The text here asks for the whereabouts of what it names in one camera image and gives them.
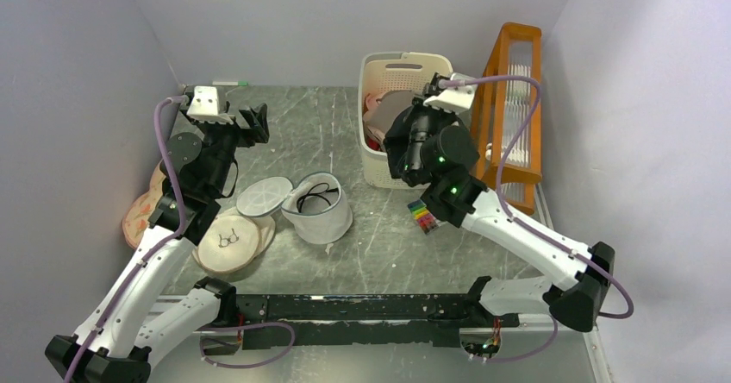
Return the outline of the white mesh laundry bag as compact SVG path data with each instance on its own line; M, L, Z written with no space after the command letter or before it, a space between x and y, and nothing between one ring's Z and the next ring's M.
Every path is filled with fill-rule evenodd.
M284 176L261 179L239 194L236 209L247 217L279 211L299 237L314 245L339 240L353 224L345 190L328 172L311 173L296 184Z

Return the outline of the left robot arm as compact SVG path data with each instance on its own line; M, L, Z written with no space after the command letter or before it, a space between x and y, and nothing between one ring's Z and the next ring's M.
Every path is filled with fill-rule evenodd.
M199 280L171 309L147 321L172 274L195 251L220 210L238 148L268 142L268 108L231 114L227 104L202 112L185 97L169 97L197 127L167 138L157 134L165 180L141 243L100 305L69 336L56 335L45 355L66 382L145 382L153 367L193 332L240 324L229 283Z

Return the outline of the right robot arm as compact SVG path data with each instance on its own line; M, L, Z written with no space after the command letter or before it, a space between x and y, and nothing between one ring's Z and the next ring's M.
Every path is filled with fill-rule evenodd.
M487 280L465 303L465 315L485 326L496 316L546 313L579 332L593 329L610 289L615 250L589 246L503 204L470 174L478 151L455 113L417 104L400 113L384 139L390 174L421 195L439 221L481 235L538 269L538 279Z

